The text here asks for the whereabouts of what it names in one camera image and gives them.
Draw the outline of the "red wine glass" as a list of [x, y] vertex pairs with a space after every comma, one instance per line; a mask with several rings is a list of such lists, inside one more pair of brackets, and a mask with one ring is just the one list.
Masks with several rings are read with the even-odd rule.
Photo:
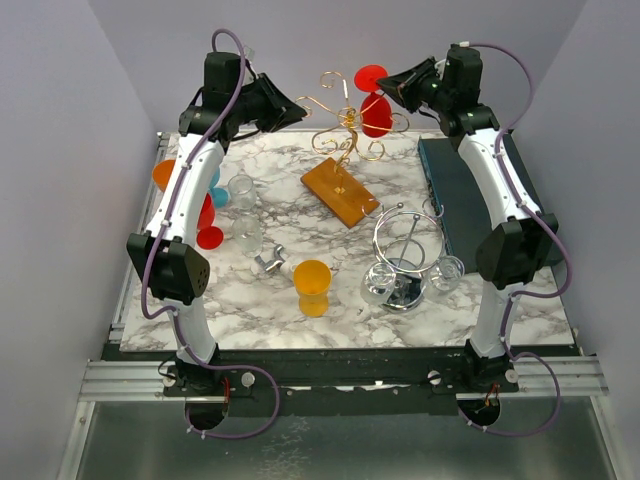
[[214, 226], [215, 206], [209, 193], [205, 195], [197, 223], [196, 243], [203, 250], [217, 249], [224, 241], [223, 231]]
[[381, 138], [393, 125], [391, 105], [379, 92], [377, 81], [385, 78], [387, 71], [378, 64], [361, 67], [354, 75], [356, 88], [367, 94], [360, 107], [362, 132], [370, 138]]

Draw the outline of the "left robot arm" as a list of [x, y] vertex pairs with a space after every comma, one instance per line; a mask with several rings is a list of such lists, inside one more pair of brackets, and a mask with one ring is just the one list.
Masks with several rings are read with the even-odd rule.
[[180, 140], [160, 206], [126, 250], [141, 280], [141, 311], [148, 319], [167, 315], [177, 340], [172, 378], [201, 395], [222, 380], [218, 344], [206, 319], [202, 296], [210, 265], [196, 249], [198, 220], [210, 182], [241, 126], [271, 133], [301, 121], [305, 110], [264, 73], [254, 74], [243, 56], [211, 52], [204, 84], [181, 114]]

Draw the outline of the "yellow wine glass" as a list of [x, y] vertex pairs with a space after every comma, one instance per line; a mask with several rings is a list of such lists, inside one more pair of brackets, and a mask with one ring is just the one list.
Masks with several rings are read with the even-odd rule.
[[329, 267], [319, 260], [301, 262], [293, 272], [299, 308], [308, 317], [320, 317], [329, 308], [328, 291], [332, 281]]

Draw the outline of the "clear wine glass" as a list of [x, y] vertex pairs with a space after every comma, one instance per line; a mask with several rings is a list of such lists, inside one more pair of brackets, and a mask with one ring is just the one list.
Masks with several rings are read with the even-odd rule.
[[257, 193], [251, 177], [238, 174], [228, 182], [231, 203], [240, 210], [250, 210], [257, 201]]
[[259, 220], [250, 215], [238, 217], [232, 224], [233, 238], [242, 253], [254, 258], [262, 252], [263, 235]]

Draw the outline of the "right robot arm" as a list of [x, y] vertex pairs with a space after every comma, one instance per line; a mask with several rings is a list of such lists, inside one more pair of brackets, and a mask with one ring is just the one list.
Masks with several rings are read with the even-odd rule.
[[483, 280], [478, 320], [465, 345], [460, 379], [480, 392], [509, 359], [508, 338], [520, 297], [559, 242], [558, 222], [533, 200], [520, 180], [490, 107], [482, 104], [481, 43], [452, 44], [444, 60], [433, 57], [393, 76], [377, 79], [384, 94], [410, 113], [427, 106], [442, 133], [470, 170], [487, 208], [491, 231], [476, 251]]

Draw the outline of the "orange wine glass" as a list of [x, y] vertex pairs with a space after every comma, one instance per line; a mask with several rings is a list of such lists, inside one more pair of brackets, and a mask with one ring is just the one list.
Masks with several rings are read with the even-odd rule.
[[159, 162], [152, 171], [152, 180], [156, 187], [164, 192], [169, 184], [173, 169], [175, 166], [174, 159], [167, 159]]

